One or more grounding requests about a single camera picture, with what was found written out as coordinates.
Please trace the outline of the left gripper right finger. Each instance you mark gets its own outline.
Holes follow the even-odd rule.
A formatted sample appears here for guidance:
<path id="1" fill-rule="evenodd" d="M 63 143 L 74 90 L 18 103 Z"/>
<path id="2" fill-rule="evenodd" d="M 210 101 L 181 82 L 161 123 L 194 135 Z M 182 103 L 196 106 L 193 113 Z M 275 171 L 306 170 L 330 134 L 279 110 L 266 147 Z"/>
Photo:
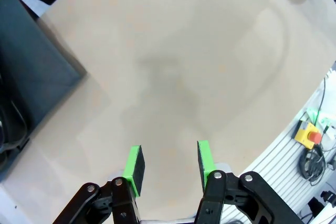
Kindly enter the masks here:
<path id="1" fill-rule="evenodd" d="M 300 218 L 257 173 L 236 177 L 217 169 L 208 141 L 197 142 L 203 197 L 195 223 L 221 223 L 224 205 L 233 205 L 251 223 L 299 223 Z"/>

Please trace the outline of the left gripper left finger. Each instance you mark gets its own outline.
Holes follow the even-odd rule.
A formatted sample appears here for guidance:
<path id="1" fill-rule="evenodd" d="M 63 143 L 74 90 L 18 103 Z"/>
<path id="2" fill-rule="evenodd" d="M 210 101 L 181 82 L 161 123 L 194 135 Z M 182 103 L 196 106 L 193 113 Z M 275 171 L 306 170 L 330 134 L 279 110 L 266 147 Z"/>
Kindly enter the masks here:
<path id="1" fill-rule="evenodd" d="M 121 176 L 99 186 L 83 184 L 54 223 L 104 223 L 110 216 L 114 223 L 139 223 L 135 199 L 140 196 L 145 171 L 142 147 L 131 147 Z"/>

